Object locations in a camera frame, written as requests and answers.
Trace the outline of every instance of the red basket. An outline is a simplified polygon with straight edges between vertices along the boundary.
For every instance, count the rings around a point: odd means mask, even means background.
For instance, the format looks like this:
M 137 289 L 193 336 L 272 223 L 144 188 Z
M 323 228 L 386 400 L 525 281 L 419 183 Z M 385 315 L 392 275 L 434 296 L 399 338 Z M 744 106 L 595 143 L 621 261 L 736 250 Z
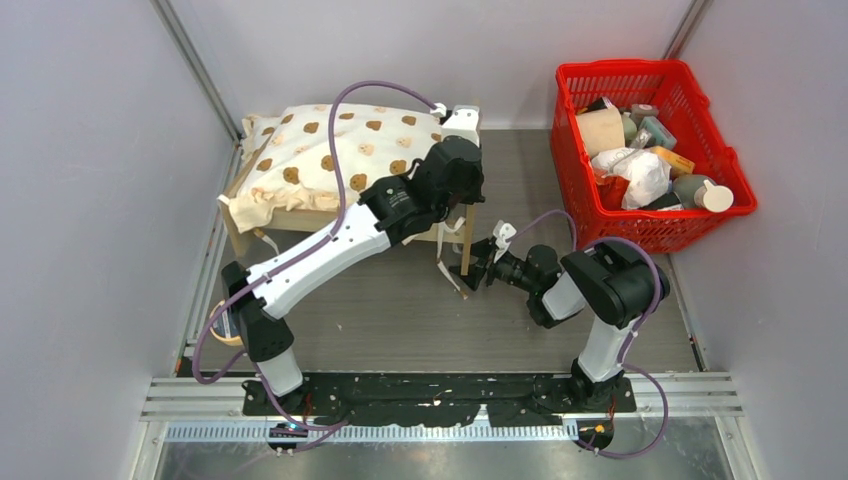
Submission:
M 563 200 L 577 223 L 580 247 L 606 236 L 630 239 L 651 253 L 677 252 L 731 217 L 748 215 L 757 199 L 709 114 L 709 99 L 689 67 L 678 60 L 605 60 L 569 63 L 557 69 L 559 95 L 551 150 Z M 606 96 L 615 105 L 648 103 L 675 137 L 676 153 L 695 162 L 695 173 L 708 175 L 733 191 L 733 206 L 723 213 L 706 210 L 648 212 L 606 210 L 595 186 L 575 111 Z

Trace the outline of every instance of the white wall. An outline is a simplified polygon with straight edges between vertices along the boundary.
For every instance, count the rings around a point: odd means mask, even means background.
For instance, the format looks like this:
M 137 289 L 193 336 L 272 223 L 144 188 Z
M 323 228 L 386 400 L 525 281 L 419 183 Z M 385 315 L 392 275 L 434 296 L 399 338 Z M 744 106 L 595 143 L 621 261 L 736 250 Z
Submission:
M 331 102 L 393 80 L 486 128 L 549 128 L 565 62 L 662 56 L 689 0 L 175 0 L 230 112 Z M 351 101 L 421 108 L 400 94 Z
M 152 6 L 0 7 L 0 477 L 119 476 L 229 140 Z
M 717 1 L 683 60 L 760 201 L 675 257 L 775 478 L 845 478 L 848 3 Z

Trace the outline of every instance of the gray wood floor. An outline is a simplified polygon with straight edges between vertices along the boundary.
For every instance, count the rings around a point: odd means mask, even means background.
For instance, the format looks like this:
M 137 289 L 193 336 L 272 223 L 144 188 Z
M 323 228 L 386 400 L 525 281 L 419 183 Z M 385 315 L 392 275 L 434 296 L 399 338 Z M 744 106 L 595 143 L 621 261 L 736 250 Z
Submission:
M 521 228 L 547 210 L 562 208 L 548 138 L 542 130 L 483 132 L 487 201 L 478 207 L 475 240 L 488 236 L 499 219 Z M 306 238 L 293 232 L 269 233 L 281 249 Z M 547 219 L 511 251 L 523 257 L 537 243 L 567 253 L 565 219 Z M 481 287 L 462 300 L 434 266 L 434 255 L 435 244 L 428 242 L 396 247 L 354 265 L 305 298 L 286 318 L 296 337 L 301 369 L 568 371 L 588 337 L 590 311 L 545 330 L 530 319 L 526 294 L 504 284 Z M 271 256 L 270 247 L 256 242 L 241 263 Z M 227 247 L 221 264 L 233 259 Z M 448 265 L 459 263 L 459 256 L 450 251 L 444 259 Z M 656 260 L 670 274 L 667 258 Z M 218 285 L 212 305 L 221 295 Z M 234 352 L 210 337 L 202 367 L 219 367 Z M 654 372 L 696 368 L 673 294 L 645 324 L 628 361 Z M 250 365 L 245 360 L 236 368 Z

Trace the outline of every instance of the bed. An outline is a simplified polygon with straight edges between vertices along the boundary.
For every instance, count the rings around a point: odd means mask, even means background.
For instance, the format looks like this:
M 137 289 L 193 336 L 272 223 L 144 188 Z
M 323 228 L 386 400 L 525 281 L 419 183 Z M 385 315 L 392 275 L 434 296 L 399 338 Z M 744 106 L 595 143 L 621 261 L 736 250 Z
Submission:
M 339 196 L 329 154 L 329 111 L 329 105 L 300 105 L 279 116 L 250 115 L 242 121 L 240 170 L 218 197 L 236 256 L 244 256 L 252 241 L 263 238 L 263 229 L 314 232 L 335 219 Z M 436 117 L 372 105 L 342 104 L 334 130 L 348 205 L 378 178 L 407 171 L 441 140 Z M 413 239 L 441 245 L 441 237 L 445 243 L 463 244 L 466 272 L 474 213 L 469 206 L 460 212 L 462 217 Z

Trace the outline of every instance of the tape roll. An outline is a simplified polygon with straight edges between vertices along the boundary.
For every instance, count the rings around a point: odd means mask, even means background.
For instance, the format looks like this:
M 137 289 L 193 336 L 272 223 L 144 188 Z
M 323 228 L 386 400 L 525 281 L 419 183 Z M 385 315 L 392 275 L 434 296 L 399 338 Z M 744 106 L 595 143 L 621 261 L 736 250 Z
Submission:
M 218 305 L 209 312 L 209 318 L 212 318 L 212 315 L 216 310 L 221 308 L 224 304 L 224 300 L 218 302 Z M 230 311 L 225 310 L 224 313 L 215 320 L 215 323 L 212 324 L 212 336 L 218 339 L 219 342 L 224 345 L 229 345 L 231 347 L 241 347 L 244 344 L 241 342 L 241 336 L 239 336 L 238 328 L 236 328 L 236 323 L 230 317 Z

